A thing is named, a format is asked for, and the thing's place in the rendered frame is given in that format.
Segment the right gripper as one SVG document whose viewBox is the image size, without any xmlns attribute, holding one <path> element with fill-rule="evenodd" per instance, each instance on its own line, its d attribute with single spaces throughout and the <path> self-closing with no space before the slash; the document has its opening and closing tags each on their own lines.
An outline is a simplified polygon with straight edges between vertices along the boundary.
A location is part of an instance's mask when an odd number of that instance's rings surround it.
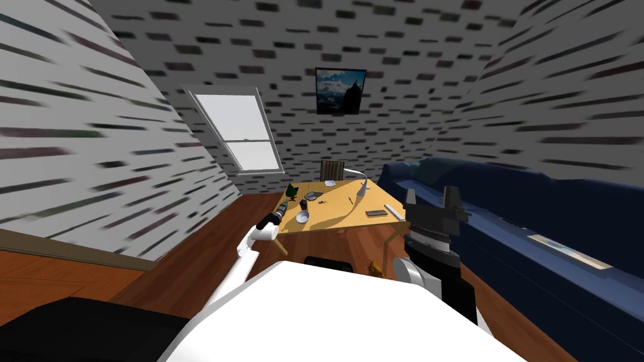
<svg viewBox="0 0 644 362">
<path fill-rule="evenodd" d="M 443 191 L 443 207 L 416 204 L 414 189 L 406 190 L 404 210 L 410 230 L 417 233 L 460 235 L 460 222 L 468 222 L 471 213 L 462 207 L 460 191 L 457 187 L 446 186 Z"/>
</svg>

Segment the wooden table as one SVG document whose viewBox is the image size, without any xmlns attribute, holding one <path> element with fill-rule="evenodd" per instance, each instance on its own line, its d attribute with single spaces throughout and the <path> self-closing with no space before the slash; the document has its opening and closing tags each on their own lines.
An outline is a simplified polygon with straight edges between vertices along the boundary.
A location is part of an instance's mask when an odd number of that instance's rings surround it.
<svg viewBox="0 0 644 362">
<path fill-rule="evenodd" d="M 403 205 L 385 192 L 373 181 L 368 180 L 369 189 L 366 190 L 365 197 L 357 197 L 357 191 L 361 186 L 361 180 L 342 180 L 336 181 L 336 186 L 327 187 L 324 182 L 301 182 L 293 183 L 298 187 L 297 196 L 294 199 L 285 196 L 289 200 L 286 214 L 281 219 L 277 238 L 282 239 L 285 236 L 337 231 L 349 228 L 365 228 L 371 226 L 389 225 L 394 228 L 394 232 L 383 240 L 382 260 L 376 261 L 383 275 L 387 275 L 387 269 L 391 264 L 391 252 L 389 244 L 396 237 L 406 230 L 404 221 L 399 221 L 388 211 L 384 204 L 392 206 L 400 215 L 405 216 Z M 296 222 L 296 214 L 301 211 L 299 206 L 300 200 L 308 192 L 323 192 L 323 195 L 315 201 L 308 201 L 308 211 L 310 218 L 306 224 Z M 368 217 L 366 211 L 385 210 L 386 216 Z"/>
</svg>

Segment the striped wooden chair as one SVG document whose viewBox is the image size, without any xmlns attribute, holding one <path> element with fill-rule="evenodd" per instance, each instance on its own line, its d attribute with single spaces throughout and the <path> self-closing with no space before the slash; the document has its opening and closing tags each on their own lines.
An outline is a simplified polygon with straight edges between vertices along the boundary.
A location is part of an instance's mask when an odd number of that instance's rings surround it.
<svg viewBox="0 0 644 362">
<path fill-rule="evenodd" d="M 344 175 L 344 162 L 321 160 L 319 180 L 325 181 L 342 181 Z"/>
</svg>

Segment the white desk lamp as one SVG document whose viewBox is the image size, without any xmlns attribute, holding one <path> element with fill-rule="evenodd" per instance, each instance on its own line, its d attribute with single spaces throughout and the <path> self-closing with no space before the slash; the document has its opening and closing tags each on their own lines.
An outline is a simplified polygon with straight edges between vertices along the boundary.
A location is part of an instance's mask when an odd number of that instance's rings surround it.
<svg viewBox="0 0 644 362">
<path fill-rule="evenodd" d="M 357 191 L 357 197 L 365 197 L 366 190 L 369 189 L 368 177 L 366 176 L 366 174 L 364 174 L 363 172 L 356 171 L 356 170 L 351 170 L 349 168 L 344 168 L 343 171 L 348 172 L 348 173 L 357 174 L 357 175 L 359 175 L 359 176 L 364 178 L 364 180 L 361 182 L 360 188 Z"/>
</svg>

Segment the white window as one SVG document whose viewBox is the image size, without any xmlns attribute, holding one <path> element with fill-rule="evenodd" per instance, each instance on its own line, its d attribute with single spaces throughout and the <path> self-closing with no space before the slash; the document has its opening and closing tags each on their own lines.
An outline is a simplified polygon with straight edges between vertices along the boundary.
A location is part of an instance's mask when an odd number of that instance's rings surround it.
<svg viewBox="0 0 644 362">
<path fill-rule="evenodd" d="M 237 175 L 283 175 L 284 167 L 257 87 L 183 85 L 231 158 Z"/>
</svg>

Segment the blue sofa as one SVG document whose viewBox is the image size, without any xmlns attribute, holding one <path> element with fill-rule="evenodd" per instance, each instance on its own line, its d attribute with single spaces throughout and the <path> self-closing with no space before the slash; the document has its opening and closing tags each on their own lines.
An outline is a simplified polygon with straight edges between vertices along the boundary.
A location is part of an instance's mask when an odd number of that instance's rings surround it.
<svg viewBox="0 0 644 362">
<path fill-rule="evenodd" d="M 469 221 L 452 250 L 578 362 L 644 362 L 644 187 L 431 157 L 386 163 L 378 186 Z"/>
</svg>

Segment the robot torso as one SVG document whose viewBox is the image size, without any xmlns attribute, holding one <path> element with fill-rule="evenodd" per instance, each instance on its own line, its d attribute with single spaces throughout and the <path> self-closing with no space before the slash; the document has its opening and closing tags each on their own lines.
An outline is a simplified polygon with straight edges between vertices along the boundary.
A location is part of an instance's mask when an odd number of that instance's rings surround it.
<svg viewBox="0 0 644 362">
<path fill-rule="evenodd" d="M 256 362 L 526 362 L 410 283 L 279 261 L 219 299 L 199 342 Z"/>
</svg>

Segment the framed mountain picture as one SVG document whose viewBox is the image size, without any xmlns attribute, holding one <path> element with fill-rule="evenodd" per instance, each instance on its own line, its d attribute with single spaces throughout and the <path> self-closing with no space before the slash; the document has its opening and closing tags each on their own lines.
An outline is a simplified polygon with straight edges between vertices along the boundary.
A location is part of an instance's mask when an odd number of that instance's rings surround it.
<svg viewBox="0 0 644 362">
<path fill-rule="evenodd" d="M 364 69 L 315 69 L 316 112 L 319 115 L 357 115 L 363 99 Z"/>
</svg>

